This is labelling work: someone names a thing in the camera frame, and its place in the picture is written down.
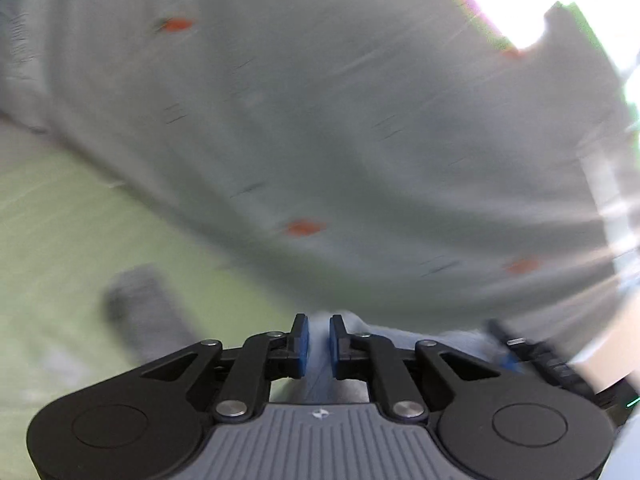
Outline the grey hooded sweatshirt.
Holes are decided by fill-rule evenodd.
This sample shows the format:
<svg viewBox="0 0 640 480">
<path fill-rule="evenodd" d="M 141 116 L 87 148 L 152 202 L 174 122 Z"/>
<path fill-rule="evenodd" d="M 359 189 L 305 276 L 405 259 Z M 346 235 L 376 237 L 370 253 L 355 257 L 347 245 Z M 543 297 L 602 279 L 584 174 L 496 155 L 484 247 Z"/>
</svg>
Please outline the grey hooded sweatshirt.
<svg viewBox="0 0 640 480">
<path fill-rule="evenodd" d="M 205 339 L 196 333 L 175 297 L 152 266 L 137 266 L 119 273 L 104 292 L 104 311 L 139 364 L 149 363 Z M 454 330 L 436 335 L 370 325 L 352 312 L 343 315 L 351 333 L 371 333 L 393 341 L 397 348 L 413 349 L 422 339 L 433 339 L 491 364 L 503 365 L 506 350 L 481 330 Z M 367 386 L 358 380 L 336 380 L 329 352 L 330 312 L 308 315 L 310 350 L 306 374 L 277 395 L 277 402 L 293 404 L 345 404 L 368 402 Z"/>
</svg>

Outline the white carrot print storage bag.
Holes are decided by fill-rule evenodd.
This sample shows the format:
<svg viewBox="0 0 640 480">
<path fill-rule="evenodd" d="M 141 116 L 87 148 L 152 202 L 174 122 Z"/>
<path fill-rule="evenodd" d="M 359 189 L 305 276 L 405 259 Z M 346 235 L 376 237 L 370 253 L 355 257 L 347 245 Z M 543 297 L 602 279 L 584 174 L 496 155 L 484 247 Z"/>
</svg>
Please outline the white carrot print storage bag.
<svg viewBox="0 0 640 480">
<path fill-rule="evenodd" d="M 639 281 L 639 0 L 1 0 L 1 106 L 306 304 L 561 326 Z"/>
</svg>

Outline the green grid cutting mat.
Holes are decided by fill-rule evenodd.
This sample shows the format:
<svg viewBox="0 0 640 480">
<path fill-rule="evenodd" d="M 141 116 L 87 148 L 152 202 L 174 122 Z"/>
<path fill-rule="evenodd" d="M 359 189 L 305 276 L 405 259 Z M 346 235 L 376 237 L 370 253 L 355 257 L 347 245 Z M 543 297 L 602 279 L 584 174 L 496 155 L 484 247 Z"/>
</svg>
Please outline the green grid cutting mat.
<svg viewBox="0 0 640 480">
<path fill-rule="evenodd" d="M 1 474 L 35 477 L 29 421 L 134 359 L 102 296 L 119 272 L 160 271 L 199 337 L 236 346 L 284 330 L 291 307 L 45 136 L 1 125 Z"/>
</svg>

